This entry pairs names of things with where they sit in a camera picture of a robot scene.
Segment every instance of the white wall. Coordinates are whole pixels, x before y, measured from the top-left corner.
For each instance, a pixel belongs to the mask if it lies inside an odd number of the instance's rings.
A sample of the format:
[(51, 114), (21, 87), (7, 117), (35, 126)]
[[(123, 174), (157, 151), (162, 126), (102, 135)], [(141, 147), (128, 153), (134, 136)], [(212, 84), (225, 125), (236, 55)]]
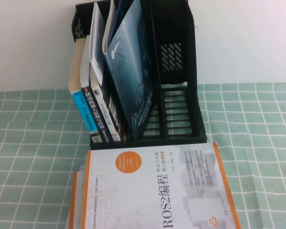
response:
[(198, 83), (286, 82), (286, 0), (189, 0)]
[[(67, 88), (75, 4), (0, 0), (0, 91)], [(286, 81), (286, 0), (189, 0), (199, 83)]]

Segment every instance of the black plastic file holder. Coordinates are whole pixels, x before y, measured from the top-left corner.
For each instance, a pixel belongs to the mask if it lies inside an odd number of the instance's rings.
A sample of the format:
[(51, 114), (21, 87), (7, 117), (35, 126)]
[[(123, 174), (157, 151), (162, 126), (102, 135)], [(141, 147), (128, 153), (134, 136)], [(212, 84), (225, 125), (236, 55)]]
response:
[[(108, 16), (110, 1), (98, 5), (103, 17)], [(197, 96), (197, 67), (194, 20), (186, 0), (141, 0), (154, 66), (161, 85), (157, 105), (146, 132), (140, 140), (126, 142), (92, 143), (91, 149), (128, 148), (205, 143), (205, 127)], [(90, 34), (93, 2), (76, 5), (72, 21), (74, 41)], [(176, 120), (181, 115), (186, 118)]]

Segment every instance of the orange circle label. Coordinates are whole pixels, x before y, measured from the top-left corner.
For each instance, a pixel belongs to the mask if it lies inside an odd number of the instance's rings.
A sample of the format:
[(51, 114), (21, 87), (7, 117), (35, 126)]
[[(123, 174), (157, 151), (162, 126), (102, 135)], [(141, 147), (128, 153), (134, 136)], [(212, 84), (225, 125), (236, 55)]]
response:
[(133, 151), (126, 151), (118, 155), (115, 165), (122, 173), (134, 173), (142, 164), (140, 155)]

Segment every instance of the grid pattern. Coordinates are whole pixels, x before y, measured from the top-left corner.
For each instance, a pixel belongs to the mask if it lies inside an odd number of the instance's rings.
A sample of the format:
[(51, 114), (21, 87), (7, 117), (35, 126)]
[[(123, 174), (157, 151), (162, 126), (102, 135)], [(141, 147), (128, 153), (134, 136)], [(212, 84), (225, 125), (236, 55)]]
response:
[[(286, 83), (199, 85), (198, 97), (242, 228), (286, 229)], [(88, 139), (68, 90), (0, 93), (0, 229), (64, 228)]]

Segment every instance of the orange book edge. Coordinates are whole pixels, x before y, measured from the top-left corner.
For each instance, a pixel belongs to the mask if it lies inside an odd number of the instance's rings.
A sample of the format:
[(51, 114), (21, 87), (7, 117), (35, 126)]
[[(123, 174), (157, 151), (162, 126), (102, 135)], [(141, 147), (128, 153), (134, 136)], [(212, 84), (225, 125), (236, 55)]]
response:
[(85, 172), (85, 181), (84, 181), (85, 182), (85, 189), (84, 189), (83, 205), (82, 205), (82, 229), (85, 229), (85, 226), (86, 226), (86, 211), (87, 211), (90, 159), (91, 159), (91, 151), (88, 151), (87, 162), (86, 162), (87, 164), (86, 164), (86, 172)]
[(236, 227), (236, 229), (241, 229), (240, 223), (239, 223), (239, 220), (238, 220), (238, 216), (237, 216), (237, 212), (236, 212), (236, 208), (235, 208), (235, 205), (234, 205), (234, 202), (233, 202), (231, 190), (230, 190), (230, 187), (229, 187), (228, 179), (227, 179), (227, 176), (225, 175), (224, 165), (223, 165), (223, 162), (221, 160), (220, 153), (219, 153), (218, 146), (217, 146), (216, 142), (213, 142), (213, 148), (214, 148), (215, 155), (216, 155), (216, 158), (217, 158), (217, 162), (218, 162), (219, 170), (220, 170), (220, 173), (221, 173), (221, 177), (223, 178), (225, 192), (226, 192), (226, 194), (228, 196), (228, 201), (229, 201), (230, 209), (231, 209), (232, 216), (233, 216), (233, 219), (234, 219), (235, 227)]
[(74, 224), (76, 179), (77, 179), (77, 172), (74, 172), (73, 173), (73, 182), (72, 182), (72, 195), (71, 195), (71, 206), (70, 206), (69, 229), (73, 229), (73, 224)]

